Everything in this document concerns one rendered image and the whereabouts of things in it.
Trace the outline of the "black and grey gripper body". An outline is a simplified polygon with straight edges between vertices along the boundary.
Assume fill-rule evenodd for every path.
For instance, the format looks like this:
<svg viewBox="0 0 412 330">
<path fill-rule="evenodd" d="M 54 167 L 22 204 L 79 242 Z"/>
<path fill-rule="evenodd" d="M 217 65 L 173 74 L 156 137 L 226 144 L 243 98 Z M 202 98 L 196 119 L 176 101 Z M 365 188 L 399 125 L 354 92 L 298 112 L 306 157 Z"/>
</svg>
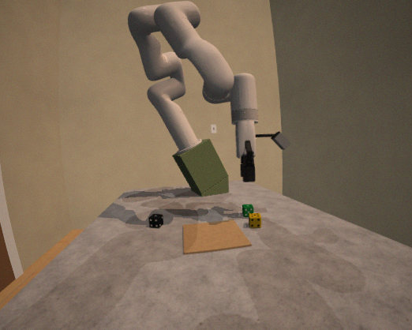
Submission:
<svg viewBox="0 0 412 330">
<path fill-rule="evenodd" d="M 243 154 L 246 155 L 245 141 L 250 141 L 254 158 L 256 156 L 256 135 L 254 124 L 258 123 L 258 120 L 242 119 L 233 122 L 232 125 L 236 124 L 236 156 L 240 159 L 240 156 Z"/>
</svg>

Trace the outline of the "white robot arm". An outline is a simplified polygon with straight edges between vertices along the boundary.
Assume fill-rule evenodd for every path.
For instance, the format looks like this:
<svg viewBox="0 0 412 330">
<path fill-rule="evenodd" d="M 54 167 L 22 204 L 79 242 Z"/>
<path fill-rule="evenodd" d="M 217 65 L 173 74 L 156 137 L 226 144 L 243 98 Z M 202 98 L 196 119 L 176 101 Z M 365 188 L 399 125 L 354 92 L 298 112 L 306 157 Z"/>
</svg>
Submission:
<svg viewBox="0 0 412 330">
<path fill-rule="evenodd" d="M 177 154 L 202 141 L 197 140 L 182 109 L 173 102 L 186 91 L 181 59 L 189 59 L 203 78 L 202 93 L 207 102 L 230 102 L 231 121 L 258 120 L 254 76 L 233 75 L 218 49 L 197 34 L 194 28 L 199 24 L 200 11 L 189 1 L 142 6 L 128 16 L 129 30 L 138 46 L 146 77 L 150 81 L 170 77 L 152 85 L 147 95 L 177 145 Z M 161 32 L 174 52 L 163 54 L 153 32 Z"/>
</svg>

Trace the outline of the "green die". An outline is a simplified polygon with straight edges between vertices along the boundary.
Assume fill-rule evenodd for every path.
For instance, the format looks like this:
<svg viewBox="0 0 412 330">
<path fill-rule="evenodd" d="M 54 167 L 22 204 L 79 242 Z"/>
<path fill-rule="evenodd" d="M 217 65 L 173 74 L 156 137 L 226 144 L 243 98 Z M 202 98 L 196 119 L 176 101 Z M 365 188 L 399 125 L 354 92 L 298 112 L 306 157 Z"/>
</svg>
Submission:
<svg viewBox="0 0 412 330">
<path fill-rule="evenodd" d="M 244 217 L 249 217 L 249 213 L 253 213 L 253 206 L 251 204 L 242 205 L 242 214 Z"/>
</svg>

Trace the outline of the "black die with white pips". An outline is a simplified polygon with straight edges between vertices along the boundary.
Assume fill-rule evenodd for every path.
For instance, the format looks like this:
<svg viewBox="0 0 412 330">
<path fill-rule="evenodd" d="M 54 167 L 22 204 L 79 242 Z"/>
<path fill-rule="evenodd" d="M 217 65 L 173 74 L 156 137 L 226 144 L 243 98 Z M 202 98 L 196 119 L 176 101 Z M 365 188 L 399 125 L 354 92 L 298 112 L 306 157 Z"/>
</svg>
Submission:
<svg viewBox="0 0 412 330">
<path fill-rule="evenodd" d="M 163 225 L 163 215 L 153 214 L 149 218 L 149 226 L 154 228 L 160 228 Z"/>
</svg>

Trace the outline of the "yellow die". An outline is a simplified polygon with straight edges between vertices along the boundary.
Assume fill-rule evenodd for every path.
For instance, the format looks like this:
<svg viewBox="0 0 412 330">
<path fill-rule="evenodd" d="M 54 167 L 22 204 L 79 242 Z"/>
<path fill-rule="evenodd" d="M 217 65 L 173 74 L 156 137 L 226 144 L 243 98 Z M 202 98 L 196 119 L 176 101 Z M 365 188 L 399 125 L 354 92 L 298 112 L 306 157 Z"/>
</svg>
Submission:
<svg viewBox="0 0 412 330">
<path fill-rule="evenodd" d="M 249 213 L 249 227 L 250 228 L 261 228 L 260 213 Z"/>
</svg>

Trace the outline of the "orange flat mat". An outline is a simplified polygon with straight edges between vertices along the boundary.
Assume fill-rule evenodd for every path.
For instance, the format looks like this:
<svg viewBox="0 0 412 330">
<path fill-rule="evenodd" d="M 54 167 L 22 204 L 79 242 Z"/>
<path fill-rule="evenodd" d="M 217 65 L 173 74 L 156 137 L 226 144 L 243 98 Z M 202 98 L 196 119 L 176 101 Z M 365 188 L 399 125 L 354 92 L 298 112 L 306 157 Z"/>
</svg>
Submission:
<svg viewBox="0 0 412 330">
<path fill-rule="evenodd" d="M 252 246 L 233 219 L 183 225 L 183 241 L 184 254 Z"/>
</svg>

